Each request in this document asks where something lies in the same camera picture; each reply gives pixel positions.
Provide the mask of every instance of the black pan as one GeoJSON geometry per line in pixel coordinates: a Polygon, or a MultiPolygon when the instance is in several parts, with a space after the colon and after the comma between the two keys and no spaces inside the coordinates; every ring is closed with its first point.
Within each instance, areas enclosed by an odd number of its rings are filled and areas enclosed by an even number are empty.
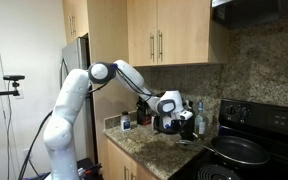
{"type": "Polygon", "coordinates": [[[211,148],[186,140],[177,143],[203,146],[224,162],[241,168],[257,168],[270,159],[268,152],[258,144],[235,136],[217,136],[211,140],[211,148]]]}

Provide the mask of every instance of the stainless steel refrigerator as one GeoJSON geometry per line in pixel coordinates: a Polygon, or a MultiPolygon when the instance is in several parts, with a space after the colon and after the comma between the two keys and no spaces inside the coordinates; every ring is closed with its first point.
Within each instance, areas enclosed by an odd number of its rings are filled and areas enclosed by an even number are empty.
{"type": "MultiPolygon", "coordinates": [[[[60,82],[62,86],[67,74],[72,69],[87,70],[90,65],[90,53],[87,34],[75,39],[62,49],[60,64],[60,82]]],[[[89,157],[93,163],[98,163],[93,96],[90,94],[74,123],[74,141],[77,160],[89,157]]]]}

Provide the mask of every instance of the granite countertop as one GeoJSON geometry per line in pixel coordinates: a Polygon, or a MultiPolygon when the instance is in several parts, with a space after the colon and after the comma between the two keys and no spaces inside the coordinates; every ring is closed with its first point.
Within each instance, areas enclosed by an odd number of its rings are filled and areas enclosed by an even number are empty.
{"type": "Polygon", "coordinates": [[[179,134],[156,134],[151,125],[140,126],[136,121],[131,124],[131,130],[121,131],[119,116],[107,118],[104,133],[160,179],[169,179],[203,149],[199,146],[186,147],[176,144],[175,142],[181,139],[179,134]]]}

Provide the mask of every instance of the black stove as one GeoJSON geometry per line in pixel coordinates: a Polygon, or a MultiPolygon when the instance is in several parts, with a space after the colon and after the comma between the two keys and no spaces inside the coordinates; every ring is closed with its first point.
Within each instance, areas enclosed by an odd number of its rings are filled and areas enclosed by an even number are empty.
{"type": "Polygon", "coordinates": [[[236,136],[259,144],[270,154],[268,163],[240,168],[205,149],[170,179],[288,179],[288,107],[222,99],[219,124],[218,136],[236,136]]]}

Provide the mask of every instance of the burner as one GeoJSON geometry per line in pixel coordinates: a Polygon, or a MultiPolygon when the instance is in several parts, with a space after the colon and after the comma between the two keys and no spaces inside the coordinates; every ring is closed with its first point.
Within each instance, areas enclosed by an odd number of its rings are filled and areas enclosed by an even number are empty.
{"type": "Polygon", "coordinates": [[[201,180],[241,180],[233,171],[218,165],[203,166],[197,174],[201,180]]]}

